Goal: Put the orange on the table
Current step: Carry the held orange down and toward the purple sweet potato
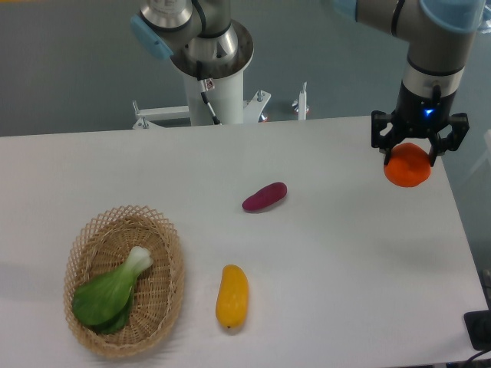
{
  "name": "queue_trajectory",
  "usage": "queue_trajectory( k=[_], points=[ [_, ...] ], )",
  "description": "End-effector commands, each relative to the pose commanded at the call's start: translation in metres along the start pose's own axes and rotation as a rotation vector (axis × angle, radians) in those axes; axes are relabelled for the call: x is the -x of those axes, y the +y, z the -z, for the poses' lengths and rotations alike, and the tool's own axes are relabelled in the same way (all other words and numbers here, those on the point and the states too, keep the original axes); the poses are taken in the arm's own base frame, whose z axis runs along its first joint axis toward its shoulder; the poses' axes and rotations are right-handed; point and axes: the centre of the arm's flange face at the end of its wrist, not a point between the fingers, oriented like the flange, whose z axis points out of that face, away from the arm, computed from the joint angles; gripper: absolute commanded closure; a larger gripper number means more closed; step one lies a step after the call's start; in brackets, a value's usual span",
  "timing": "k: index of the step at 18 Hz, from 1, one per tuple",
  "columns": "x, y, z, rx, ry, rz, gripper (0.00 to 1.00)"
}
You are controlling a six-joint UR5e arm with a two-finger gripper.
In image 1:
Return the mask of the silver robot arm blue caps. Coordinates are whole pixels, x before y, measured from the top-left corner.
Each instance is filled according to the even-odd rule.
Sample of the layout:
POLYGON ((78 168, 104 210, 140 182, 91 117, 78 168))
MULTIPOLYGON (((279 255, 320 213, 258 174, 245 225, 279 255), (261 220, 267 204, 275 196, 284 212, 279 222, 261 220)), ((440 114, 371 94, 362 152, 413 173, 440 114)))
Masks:
MULTIPOLYGON (((371 145, 394 161, 408 138, 430 142, 429 159, 460 147, 464 113, 451 113, 483 16, 482 1, 336 1, 357 22, 405 40, 407 66, 392 113, 371 114, 371 145)), ((197 125, 240 123, 226 104, 206 96, 206 82, 241 74, 253 56, 250 33, 230 15, 228 1, 145 1, 130 20, 135 38, 157 59, 170 59, 194 83, 197 125)))

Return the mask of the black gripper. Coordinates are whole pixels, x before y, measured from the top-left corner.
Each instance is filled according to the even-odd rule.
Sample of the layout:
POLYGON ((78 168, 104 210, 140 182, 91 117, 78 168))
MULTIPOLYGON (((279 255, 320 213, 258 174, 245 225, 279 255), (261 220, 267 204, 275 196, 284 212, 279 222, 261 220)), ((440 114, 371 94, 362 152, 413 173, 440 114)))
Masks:
POLYGON ((469 131, 469 119, 466 113, 450 116, 455 95, 453 92, 433 102, 429 97, 414 94, 401 83, 394 113, 372 111, 371 147, 384 155, 384 165, 390 162, 395 140, 427 138, 431 167, 446 151, 457 151, 469 131))

